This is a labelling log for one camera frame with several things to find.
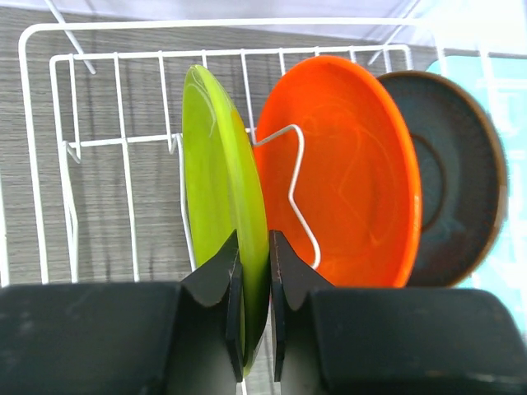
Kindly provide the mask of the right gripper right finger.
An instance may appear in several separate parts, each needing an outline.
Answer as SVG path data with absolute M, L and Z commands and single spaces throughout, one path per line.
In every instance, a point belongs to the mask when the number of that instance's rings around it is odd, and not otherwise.
M 274 380 L 282 394 L 321 394 L 310 292 L 332 285 L 298 257 L 286 236 L 269 232 Z

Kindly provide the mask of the lime green plate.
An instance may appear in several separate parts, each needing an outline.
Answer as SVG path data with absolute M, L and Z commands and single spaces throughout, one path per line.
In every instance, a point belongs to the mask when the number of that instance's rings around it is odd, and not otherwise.
M 243 272 L 244 368 L 259 351 L 268 313 L 268 225 L 253 149 L 222 84 L 189 67 L 182 96 L 186 200 L 194 260 L 207 263 L 235 234 Z

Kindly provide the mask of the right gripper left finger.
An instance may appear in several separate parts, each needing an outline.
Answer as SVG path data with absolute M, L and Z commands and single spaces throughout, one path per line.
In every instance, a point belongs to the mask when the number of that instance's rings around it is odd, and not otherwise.
M 243 268 L 237 233 L 180 283 L 165 394 L 235 394 L 243 376 Z

